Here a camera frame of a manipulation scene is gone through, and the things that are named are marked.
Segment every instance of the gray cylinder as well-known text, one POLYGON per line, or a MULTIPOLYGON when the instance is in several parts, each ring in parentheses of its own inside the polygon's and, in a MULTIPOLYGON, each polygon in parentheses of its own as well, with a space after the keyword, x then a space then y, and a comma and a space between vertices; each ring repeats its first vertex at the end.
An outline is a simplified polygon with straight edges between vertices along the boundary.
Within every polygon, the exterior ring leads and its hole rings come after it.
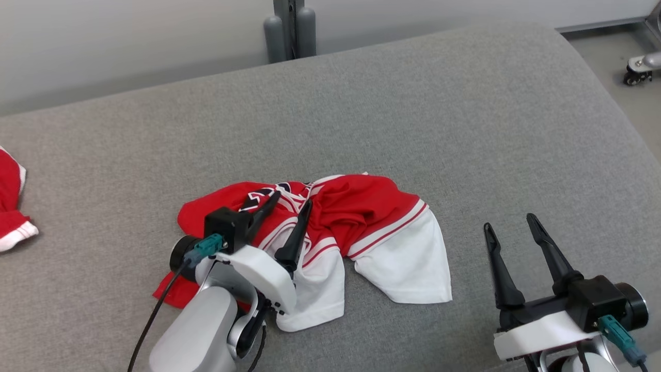
POLYGON ((271 16, 264 21, 264 35, 266 37, 266 53, 268 63, 275 64, 287 60, 285 50, 285 34, 280 17, 271 16))
POLYGON ((296 39, 299 58, 317 55, 317 26, 314 10, 302 7, 296 13, 296 39))

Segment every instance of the couch cushion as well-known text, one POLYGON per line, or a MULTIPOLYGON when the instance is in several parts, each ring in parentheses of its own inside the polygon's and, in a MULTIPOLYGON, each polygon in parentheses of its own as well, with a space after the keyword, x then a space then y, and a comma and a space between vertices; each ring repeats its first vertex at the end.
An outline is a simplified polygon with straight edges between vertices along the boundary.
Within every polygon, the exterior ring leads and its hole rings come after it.
MULTIPOLYGON (((490 24, 0 118, 41 234, 0 256, 0 370, 120 371, 168 271, 181 205, 230 183, 369 172, 437 216, 454 301, 396 304, 346 261, 345 315, 287 334, 259 371, 509 371, 482 225, 528 299, 551 277, 534 212, 587 277, 646 295, 658 329, 661 169, 553 30, 490 24)), ((139 356, 178 314, 161 309, 139 356)), ((239 366, 245 370, 247 363, 239 366)))

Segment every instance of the caster wheel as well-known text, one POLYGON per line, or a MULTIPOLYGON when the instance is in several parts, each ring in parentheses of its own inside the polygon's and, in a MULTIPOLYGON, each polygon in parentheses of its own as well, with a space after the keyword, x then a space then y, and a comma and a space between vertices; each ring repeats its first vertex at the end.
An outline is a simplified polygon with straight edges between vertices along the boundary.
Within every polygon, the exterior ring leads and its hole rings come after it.
POLYGON ((644 82, 645 80, 652 81, 651 71, 636 72, 633 71, 629 66, 627 66, 627 73, 624 74, 624 80, 623 80, 625 85, 632 87, 634 85, 638 85, 644 82))
POLYGON ((627 73, 624 74, 624 84, 628 85, 629 87, 638 85, 641 81, 643 81, 643 77, 640 73, 627 71, 627 73))

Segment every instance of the teal connector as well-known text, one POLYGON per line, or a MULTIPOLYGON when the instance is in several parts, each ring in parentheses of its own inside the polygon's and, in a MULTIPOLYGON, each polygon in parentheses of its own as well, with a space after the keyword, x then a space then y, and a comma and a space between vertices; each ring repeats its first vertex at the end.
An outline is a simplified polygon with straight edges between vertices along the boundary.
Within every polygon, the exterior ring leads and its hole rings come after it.
POLYGON ((192 251, 186 252, 184 260, 189 259, 189 267, 195 267, 205 257, 213 256, 223 249, 223 237, 220 234, 211 234, 200 240, 192 251))
POLYGON ((624 358, 631 367, 637 367, 645 362, 647 355, 636 346, 636 340, 612 315, 599 318, 598 326, 599 331, 622 351, 624 358))

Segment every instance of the white wall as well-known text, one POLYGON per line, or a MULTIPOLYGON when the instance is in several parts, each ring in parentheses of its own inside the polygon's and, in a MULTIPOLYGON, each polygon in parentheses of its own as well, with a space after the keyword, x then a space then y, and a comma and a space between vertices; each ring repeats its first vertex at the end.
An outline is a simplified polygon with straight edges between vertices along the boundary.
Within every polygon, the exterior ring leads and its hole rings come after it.
MULTIPOLYGON (((319 54, 487 19, 643 17, 658 0, 305 0, 319 54)), ((0 115, 267 63, 272 0, 0 0, 0 115)))
POLYGON ((553 28, 646 17, 659 0, 305 0, 317 14, 317 52, 398 40, 489 20, 553 28))
POLYGON ((0 115, 267 63, 272 0, 0 0, 0 115))

